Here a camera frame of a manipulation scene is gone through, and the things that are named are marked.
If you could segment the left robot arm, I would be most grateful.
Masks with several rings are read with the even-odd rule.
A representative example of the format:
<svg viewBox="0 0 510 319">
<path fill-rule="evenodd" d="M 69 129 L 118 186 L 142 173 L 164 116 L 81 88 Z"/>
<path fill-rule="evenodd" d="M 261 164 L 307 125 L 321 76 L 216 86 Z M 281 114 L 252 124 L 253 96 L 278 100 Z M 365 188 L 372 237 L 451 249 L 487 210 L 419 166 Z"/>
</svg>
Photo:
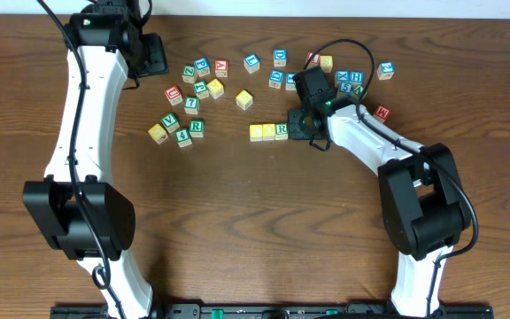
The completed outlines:
<svg viewBox="0 0 510 319">
<path fill-rule="evenodd" d="M 67 48 L 65 109 L 43 179 L 25 183 L 22 200 L 48 245 L 91 275 L 106 304 L 54 315 L 162 315 L 131 251 L 134 206 L 112 185 L 113 131 L 125 83 L 167 71 L 160 38 L 143 32 L 147 19 L 128 1 L 99 1 L 58 27 Z"/>
</svg>

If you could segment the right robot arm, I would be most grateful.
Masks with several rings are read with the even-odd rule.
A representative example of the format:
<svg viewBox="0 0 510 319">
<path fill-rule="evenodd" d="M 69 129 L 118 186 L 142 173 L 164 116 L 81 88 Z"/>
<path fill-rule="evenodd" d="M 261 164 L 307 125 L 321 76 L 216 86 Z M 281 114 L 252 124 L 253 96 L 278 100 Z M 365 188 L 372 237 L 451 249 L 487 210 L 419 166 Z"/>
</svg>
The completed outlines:
<svg viewBox="0 0 510 319">
<path fill-rule="evenodd" d="M 398 254 L 398 276 L 390 302 L 399 315 L 431 317 L 446 260 L 461 233 L 479 235 L 475 209 L 463 190 L 454 157 L 443 144 L 426 147 L 387 128 L 350 98 L 288 113 L 289 137 L 311 146 L 324 140 L 345 148 L 378 178 L 382 222 Z"/>
</svg>

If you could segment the yellow O block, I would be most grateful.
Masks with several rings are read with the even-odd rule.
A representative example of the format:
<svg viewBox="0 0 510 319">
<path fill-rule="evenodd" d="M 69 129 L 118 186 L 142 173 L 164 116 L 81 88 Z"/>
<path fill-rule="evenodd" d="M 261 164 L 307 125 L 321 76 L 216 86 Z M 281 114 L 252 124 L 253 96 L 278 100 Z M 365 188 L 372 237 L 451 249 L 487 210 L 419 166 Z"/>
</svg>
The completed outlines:
<svg viewBox="0 0 510 319">
<path fill-rule="evenodd" d="M 274 123 L 265 123 L 262 125 L 262 128 L 264 141 L 273 141 L 276 139 L 276 126 Z"/>
</svg>

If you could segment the yellow C block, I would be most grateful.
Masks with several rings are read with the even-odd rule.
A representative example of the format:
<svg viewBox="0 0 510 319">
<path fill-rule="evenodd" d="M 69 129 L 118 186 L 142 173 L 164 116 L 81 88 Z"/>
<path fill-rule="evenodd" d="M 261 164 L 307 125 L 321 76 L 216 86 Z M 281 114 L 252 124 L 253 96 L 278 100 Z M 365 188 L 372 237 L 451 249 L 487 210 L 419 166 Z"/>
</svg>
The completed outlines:
<svg viewBox="0 0 510 319">
<path fill-rule="evenodd" d="M 260 142 L 263 140 L 263 125 L 251 124 L 250 125 L 250 141 Z"/>
</svg>

